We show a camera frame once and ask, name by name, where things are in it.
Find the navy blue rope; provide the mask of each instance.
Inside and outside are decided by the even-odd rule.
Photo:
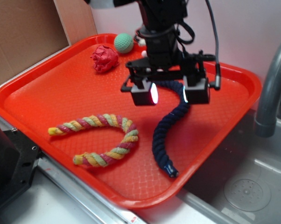
[[[169,129],[180,120],[189,110],[190,105],[184,101],[184,85],[178,81],[158,81],[156,85],[175,91],[180,97],[179,105],[158,123],[153,134],[152,151],[158,166],[170,177],[177,177],[178,170],[173,166],[172,160],[165,151],[165,138]]]

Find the sink drain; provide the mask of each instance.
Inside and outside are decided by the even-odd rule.
[[[269,186],[252,175],[234,176],[225,184],[225,197],[237,209],[258,211],[270,202]]]

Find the tray rim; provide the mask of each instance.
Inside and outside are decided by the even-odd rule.
[[[11,80],[10,82],[6,83],[2,87],[0,87],[0,116],[5,119],[7,122],[9,122],[11,125],[17,127],[19,130],[24,132],[25,135],[27,135],[29,138],[33,139],[37,144],[39,144],[40,148],[47,148],[52,147],[49,142],[44,142],[40,137],[38,137],[37,134],[35,134],[33,131],[27,129],[21,121],[17,120],[12,116],[12,114],[6,112],[3,107],[4,99],[7,98],[11,93],[18,90],[19,88],[25,86],[26,84],[30,83],[32,80],[35,80],[39,76],[41,76],[43,73],[46,72],[46,70],[52,69],[52,65],[59,65],[63,61],[59,60],[63,57],[70,58],[72,57],[73,53],[80,52],[81,50],[85,49],[86,45],[89,46],[89,44],[92,42],[93,44],[100,44],[103,42],[109,42],[113,43],[114,38],[116,37],[116,34],[99,34],[87,37],[76,44],[72,45],[71,47],[66,48],[65,50],[61,51],[57,55],[55,55],[52,58],[49,58],[48,60],[42,62],[41,64],[35,66],[34,68],[26,71],[22,75],[16,77],[15,79]],[[135,45],[136,51],[143,51],[144,47],[139,47],[138,45]],[[204,63],[206,66],[206,69],[208,73],[214,74],[214,63]],[[46,65],[51,65],[50,69],[46,69]],[[222,129],[214,136],[214,138],[206,145],[204,149],[202,149],[201,153],[197,155],[197,157],[194,159],[196,163],[202,164],[209,155],[216,149],[216,147],[220,144],[220,142],[223,140],[220,136],[226,136],[235,126],[236,124],[241,120],[241,118],[247,113],[247,111],[250,109],[250,107],[255,103],[255,101],[259,98],[261,93],[261,82],[257,78],[257,76],[245,69],[228,65],[225,63],[221,63],[221,69],[222,69],[222,77],[233,80],[235,82],[238,82],[243,85],[243,83],[249,84],[249,85],[243,85],[249,93],[249,97],[247,101],[241,106],[241,108],[235,113],[227,122],[226,125],[222,127]],[[237,72],[241,74],[241,76],[229,76],[226,74],[226,71],[232,70],[234,72]],[[62,156],[62,153],[57,151],[55,152],[55,156],[59,158]],[[177,177],[174,182],[171,184],[171,186],[165,190],[164,192],[155,195],[154,197],[145,199],[145,200],[132,200],[127,199],[126,197],[122,196],[120,193],[114,191],[110,186],[108,186],[105,183],[102,183],[99,179],[97,179],[95,176],[90,175],[88,173],[88,176],[86,176],[86,173],[82,173],[81,169],[78,167],[73,167],[72,170],[70,170],[67,167],[68,162],[61,162],[58,161],[61,165],[63,165],[67,170],[72,172],[73,174],[77,175],[82,181],[87,183],[90,187],[93,187],[95,190],[97,190],[100,194],[103,194],[104,197],[111,200],[112,202],[116,203],[117,205],[120,205],[122,207],[126,207],[128,209],[139,209],[139,208],[148,208],[152,207],[154,205],[157,205],[165,200],[170,199],[173,197],[182,187],[183,185],[188,181],[189,178],[196,172],[197,169],[199,169],[200,165],[193,167],[193,164],[190,164],[181,174],[179,177]]]

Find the white wall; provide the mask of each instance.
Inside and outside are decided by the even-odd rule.
[[[281,43],[281,0],[211,0],[219,36],[219,59],[257,74],[264,81]],[[142,24],[138,4],[92,9],[98,33],[129,33]],[[214,53],[214,36],[204,0],[189,0],[185,21],[196,33],[190,53]]]

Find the multicolored rope toy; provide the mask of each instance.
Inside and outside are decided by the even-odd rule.
[[[115,148],[110,152],[103,154],[97,153],[84,153],[81,155],[75,155],[73,162],[75,165],[91,165],[93,167],[106,167],[108,165],[116,163],[118,160],[124,158],[124,156],[130,152],[130,149],[136,145],[138,141],[138,131],[136,125],[127,118],[122,118],[119,115],[103,114],[97,116],[85,117],[82,119],[76,119],[57,127],[51,127],[48,129],[49,135],[65,135],[69,133],[75,133],[80,130],[90,129],[92,127],[104,127],[112,126],[121,128],[125,137]]]

